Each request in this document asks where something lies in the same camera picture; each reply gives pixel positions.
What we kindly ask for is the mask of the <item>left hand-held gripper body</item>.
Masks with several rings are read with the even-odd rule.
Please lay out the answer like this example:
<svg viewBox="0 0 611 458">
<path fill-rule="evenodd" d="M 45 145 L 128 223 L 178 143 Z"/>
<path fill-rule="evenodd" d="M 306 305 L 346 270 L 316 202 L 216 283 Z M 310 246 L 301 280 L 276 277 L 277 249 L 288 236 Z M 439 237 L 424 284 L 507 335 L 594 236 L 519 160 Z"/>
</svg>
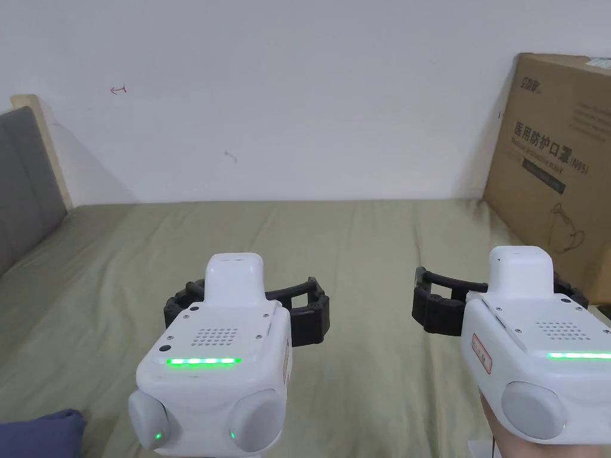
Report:
<svg viewBox="0 0 611 458">
<path fill-rule="evenodd" d="M 168 457 L 261 457 L 279 439 L 291 372 L 289 312 L 265 296 L 263 260 L 222 253 L 205 297 L 139 362 L 128 411 L 141 446 Z"/>
</svg>

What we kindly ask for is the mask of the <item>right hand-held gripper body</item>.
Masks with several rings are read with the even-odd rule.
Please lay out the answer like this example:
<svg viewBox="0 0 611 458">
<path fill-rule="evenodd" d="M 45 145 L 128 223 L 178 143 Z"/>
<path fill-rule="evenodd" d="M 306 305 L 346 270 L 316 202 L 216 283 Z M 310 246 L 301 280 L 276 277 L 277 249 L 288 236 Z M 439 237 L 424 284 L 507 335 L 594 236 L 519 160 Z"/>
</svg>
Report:
<svg viewBox="0 0 611 458">
<path fill-rule="evenodd" d="M 542 445 L 610 446 L 610 329 L 554 292 L 553 261 L 536 246 L 499 246 L 486 292 L 469 292 L 461 352 L 500 424 Z M 472 457 L 502 457 L 494 437 Z"/>
</svg>

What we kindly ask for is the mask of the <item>person's right hand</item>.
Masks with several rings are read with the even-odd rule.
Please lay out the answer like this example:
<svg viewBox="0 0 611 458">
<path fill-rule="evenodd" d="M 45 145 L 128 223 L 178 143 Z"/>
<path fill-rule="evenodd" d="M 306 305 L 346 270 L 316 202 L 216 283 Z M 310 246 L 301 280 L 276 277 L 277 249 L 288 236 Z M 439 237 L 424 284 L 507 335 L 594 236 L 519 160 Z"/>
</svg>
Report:
<svg viewBox="0 0 611 458">
<path fill-rule="evenodd" d="M 502 457 L 578 457 L 580 446 L 542 445 L 526 441 L 505 429 L 494 415 L 483 393 L 480 401 L 492 435 L 498 444 Z"/>
</svg>

